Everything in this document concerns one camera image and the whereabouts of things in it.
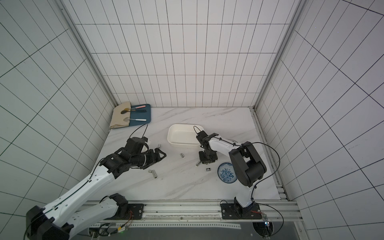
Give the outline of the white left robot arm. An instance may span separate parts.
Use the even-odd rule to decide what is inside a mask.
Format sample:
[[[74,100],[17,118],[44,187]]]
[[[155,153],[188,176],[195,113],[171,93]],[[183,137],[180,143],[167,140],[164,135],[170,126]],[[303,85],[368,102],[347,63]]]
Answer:
[[[91,174],[61,197],[43,208],[32,207],[26,214],[24,239],[69,240],[91,225],[105,219],[132,219],[128,200],[113,194],[106,200],[79,211],[95,193],[130,169],[145,170],[160,162],[166,153],[150,149],[146,137],[133,137],[124,147],[102,158]]]

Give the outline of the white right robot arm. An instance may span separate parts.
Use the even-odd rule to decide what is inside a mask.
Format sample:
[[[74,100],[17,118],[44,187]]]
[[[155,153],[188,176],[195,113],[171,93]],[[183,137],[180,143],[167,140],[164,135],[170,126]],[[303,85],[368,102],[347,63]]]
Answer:
[[[262,219],[260,207],[253,201],[253,190],[254,183],[263,179],[267,167],[254,145],[250,142],[237,144],[205,131],[198,132],[196,138],[203,148],[199,152],[200,162],[212,164],[218,160],[218,153],[225,155],[231,160],[234,176],[243,185],[237,190],[233,204],[222,205],[226,218]]]

